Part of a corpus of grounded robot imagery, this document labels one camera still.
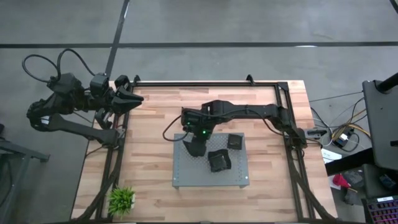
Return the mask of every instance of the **potted plant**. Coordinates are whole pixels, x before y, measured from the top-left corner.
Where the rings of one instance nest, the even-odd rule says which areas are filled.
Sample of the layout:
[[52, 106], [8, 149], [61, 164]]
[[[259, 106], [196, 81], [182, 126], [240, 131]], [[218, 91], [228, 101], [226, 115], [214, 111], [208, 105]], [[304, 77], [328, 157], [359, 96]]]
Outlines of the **potted plant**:
[[136, 202], [136, 194], [131, 187], [116, 187], [109, 195], [109, 213], [122, 219], [123, 215], [130, 213]]

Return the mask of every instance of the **white pot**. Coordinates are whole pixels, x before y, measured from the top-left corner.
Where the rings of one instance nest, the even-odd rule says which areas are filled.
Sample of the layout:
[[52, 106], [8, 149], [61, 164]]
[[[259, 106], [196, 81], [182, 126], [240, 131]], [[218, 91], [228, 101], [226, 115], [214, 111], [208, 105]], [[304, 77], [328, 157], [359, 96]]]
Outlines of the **white pot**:
[[135, 205], [136, 205], [136, 195], [133, 194], [131, 199], [131, 209], [133, 209]]

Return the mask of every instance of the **red object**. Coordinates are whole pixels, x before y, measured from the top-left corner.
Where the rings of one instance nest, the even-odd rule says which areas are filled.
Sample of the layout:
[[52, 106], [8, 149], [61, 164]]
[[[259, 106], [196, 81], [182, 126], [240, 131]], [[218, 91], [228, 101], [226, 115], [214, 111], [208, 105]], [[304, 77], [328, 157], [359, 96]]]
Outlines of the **red object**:
[[342, 186], [345, 188], [350, 188], [350, 184], [347, 182], [346, 179], [341, 174], [336, 174], [333, 178], [333, 183], [336, 184], [337, 186]]

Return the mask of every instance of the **concrete floor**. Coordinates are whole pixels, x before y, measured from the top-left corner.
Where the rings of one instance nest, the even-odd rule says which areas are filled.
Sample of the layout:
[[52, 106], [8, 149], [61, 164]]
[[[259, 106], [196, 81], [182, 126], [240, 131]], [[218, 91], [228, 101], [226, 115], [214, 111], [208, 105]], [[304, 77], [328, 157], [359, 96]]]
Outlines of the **concrete floor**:
[[[111, 43], [123, 0], [0, 0], [0, 44]], [[394, 41], [398, 15], [388, 0], [131, 0], [121, 42], [311, 42]], [[46, 98], [44, 83], [28, 77], [21, 60], [42, 54], [56, 60], [61, 49], [0, 49], [0, 123], [5, 137], [51, 154], [48, 163], [32, 161], [19, 195], [14, 223], [69, 219], [87, 140], [72, 134], [32, 129], [25, 113]], [[95, 72], [103, 72], [110, 49], [77, 49]], [[361, 90], [364, 80], [384, 79], [397, 71], [397, 47], [119, 49], [113, 78], [143, 80], [304, 80], [310, 100]], [[41, 60], [28, 63], [40, 77], [54, 75]], [[77, 58], [65, 55], [62, 70], [84, 85], [91, 76]], [[361, 95], [311, 104], [327, 122]], [[93, 119], [93, 114], [84, 114]], [[68, 118], [85, 123], [76, 115]], [[333, 124], [349, 118], [343, 114]], [[360, 123], [368, 129], [367, 121]], [[370, 142], [361, 136], [360, 144]], [[68, 144], [58, 144], [59, 140]], [[342, 152], [334, 147], [327, 147]], [[335, 194], [339, 217], [364, 221], [362, 208], [347, 206]]]

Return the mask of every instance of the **wooden tabletop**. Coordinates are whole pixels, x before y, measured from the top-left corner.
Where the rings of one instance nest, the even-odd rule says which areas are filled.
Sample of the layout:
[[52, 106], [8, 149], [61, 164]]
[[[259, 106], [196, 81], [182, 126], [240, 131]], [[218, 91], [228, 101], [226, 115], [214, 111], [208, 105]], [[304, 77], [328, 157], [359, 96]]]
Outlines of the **wooden tabletop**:
[[[288, 81], [295, 120], [300, 128], [313, 128], [303, 81]], [[131, 110], [119, 186], [136, 191], [136, 205], [124, 222], [280, 222], [296, 221], [284, 142], [260, 119], [235, 119], [217, 125], [215, 133], [244, 133], [250, 185], [239, 187], [172, 187], [173, 143], [162, 131], [181, 113], [181, 107], [200, 108], [212, 100], [237, 105], [275, 103], [271, 87], [144, 87], [134, 93], [145, 98]], [[177, 121], [168, 131], [182, 133]], [[88, 152], [100, 145], [91, 142]], [[106, 149], [92, 153], [83, 164], [72, 218], [81, 215], [100, 189]], [[305, 149], [310, 188], [336, 217], [336, 209], [319, 146]], [[303, 193], [300, 198], [306, 206]], [[107, 212], [105, 203], [103, 214]]]

